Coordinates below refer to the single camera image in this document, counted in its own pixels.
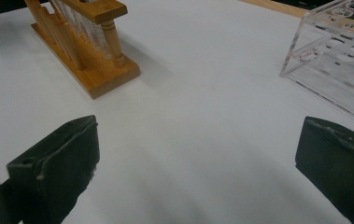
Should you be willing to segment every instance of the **wooden dowel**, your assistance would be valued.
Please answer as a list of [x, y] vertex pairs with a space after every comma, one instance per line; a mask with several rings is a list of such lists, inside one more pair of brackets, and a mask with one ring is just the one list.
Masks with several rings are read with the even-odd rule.
[[75, 67], [81, 71], [84, 69], [84, 64], [81, 61], [81, 59], [78, 57], [78, 53], [77, 53], [77, 49], [75, 46], [75, 42], [72, 39], [67, 25], [65, 23], [60, 23], [59, 25], [57, 25], [57, 29], [59, 29], [61, 38], [64, 41], [66, 50], [69, 52], [69, 55], [71, 56], [72, 62], [74, 63]]
[[101, 27], [104, 31], [104, 37], [109, 47], [113, 63], [116, 67], [123, 67], [125, 65], [125, 60], [123, 54], [121, 53], [115, 22], [113, 20], [106, 21], [101, 24]]
[[54, 36], [57, 39], [57, 44], [60, 47], [60, 49], [64, 52], [64, 54], [66, 55], [66, 57], [71, 60], [71, 55], [69, 53], [69, 51], [67, 50], [67, 47], [65, 45], [65, 41], [63, 39], [63, 37], [60, 34], [60, 31], [58, 29], [58, 20], [56, 15], [54, 14], [49, 14], [48, 15], [49, 18], [49, 22], [50, 22], [50, 27], [53, 30]]

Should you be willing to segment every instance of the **wooden test tube rack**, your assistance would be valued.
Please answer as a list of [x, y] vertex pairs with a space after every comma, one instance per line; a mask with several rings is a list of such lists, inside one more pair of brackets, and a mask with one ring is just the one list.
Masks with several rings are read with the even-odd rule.
[[36, 33], [71, 72], [83, 89], [95, 99], [118, 86], [138, 77], [139, 66], [121, 52], [120, 41], [114, 19], [127, 14], [127, 7], [116, 0], [58, 0], [81, 16], [100, 24], [111, 59], [93, 50], [93, 46], [82, 35], [76, 35], [66, 19], [50, 0], [54, 13], [50, 14], [38, 0], [25, 0], [36, 23]]

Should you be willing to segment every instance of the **white table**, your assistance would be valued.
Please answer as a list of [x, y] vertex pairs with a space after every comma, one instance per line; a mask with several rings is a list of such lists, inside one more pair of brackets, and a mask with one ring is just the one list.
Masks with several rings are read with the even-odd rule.
[[0, 15], [6, 164], [94, 114], [101, 160], [64, 224], [349, 223], [295, 167], [305, 116], [354, 119], [278, 76], [299, 19], [237, 0], [124, 0], [139, 78], [92, 100], [35, 35]]

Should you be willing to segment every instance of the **clear acrylic box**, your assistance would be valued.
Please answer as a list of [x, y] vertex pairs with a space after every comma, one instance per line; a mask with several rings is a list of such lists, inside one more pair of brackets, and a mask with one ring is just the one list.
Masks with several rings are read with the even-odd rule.
[[336, 0], [304, 15], [281, 76], [354, 116], [354, 1]]

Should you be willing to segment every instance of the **wooden base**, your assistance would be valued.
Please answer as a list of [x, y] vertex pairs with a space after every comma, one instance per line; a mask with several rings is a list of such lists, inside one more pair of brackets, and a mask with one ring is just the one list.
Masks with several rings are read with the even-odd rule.
[[57, 45], [51, 44], [50, 39], [36, 23], [32, 24], [32, 27], [93, 99], [112, 91], [140, 74], [138, 64], [125, 55], [125, 65], [115, 67], [111, 60], [104, 59], [101, 52], [94, 51], [90, 43], [71, 34], [77, 46], [78, 56], [84, 64], [84, 69], [79, 71]]

